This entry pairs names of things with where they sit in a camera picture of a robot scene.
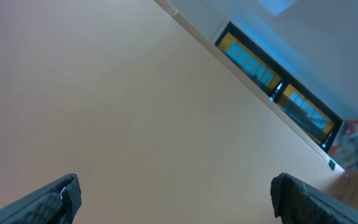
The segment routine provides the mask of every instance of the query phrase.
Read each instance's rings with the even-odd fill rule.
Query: window
[[[216,46],[325,151],[342,120],[232,23]]]

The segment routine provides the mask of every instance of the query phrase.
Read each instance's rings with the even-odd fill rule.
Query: green object
[[[329,160],[328,165],[329,165],[329,168],[331,168],[332,170],[335,169],[335,162],[332,159]]]

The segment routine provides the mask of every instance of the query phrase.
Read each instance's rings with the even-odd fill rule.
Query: yellow window glass
[[[228,32],[219,43],[222,50],[231,60],[240,66],[264,91],[270,95],[282,78],[274,70],[249,50],[243,43]]]
[[[332,119],[291,84],[284,90],[278,105],[320,144],[333,130],[335,124]]]

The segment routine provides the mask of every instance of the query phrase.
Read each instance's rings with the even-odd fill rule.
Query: window frame
[[[318,143],[311,137],[311,139],[313,139],[313,141],[316,142],[316,144],[318,144],[325,152],[328,152],[329,148],[334,142],[334,139],[339,131],[339,128],[341,127],[342,119],[331,109],[329,109],[320,99],[314,96],[312,92],[310,92],[293,75],[291,75],[287,70],[285,70],[276,60],[274,60],[268,53],[266,53],[261,47],[259,47],[259,45],[257,45],[250,37],[245,35],[245,33],[243,33],[239,28],[237,28],[232,22],[229,22],[229,24],[225,27],[221,35],[218,37],[217,41],[215,42],[216,47],[219,46],[219,44],[222,42],[223,38],[226,36],[228,32],[231,33],[243,45],[245,45],[259,59],[261,59],[264,63],[266,63],[269,68],[271,68],[274,72],[276,72],[278,75],[281,76],[282,81],[276,84],[271,94],[268,94],[264,91],[264,93],[266,93],[268,97],[271,97],[272,101],[274,101],[277,104],[280,97],[283,95],[283,92],[287,88],[287,86],[291,84],[307,100],[311,101],[315,105],[315,107],[321,110],[327,117],[329,117],[334,122],[334,127],[331,129],[331,132],[327,134],[326,138],[323,141],[321,141],[321,143]]]

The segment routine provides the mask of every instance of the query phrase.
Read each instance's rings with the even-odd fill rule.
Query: white ceiling
[[[358,119],[358,1],[281,0],[276,11],[269,2],[204,4],[251,36],[343,119]]]

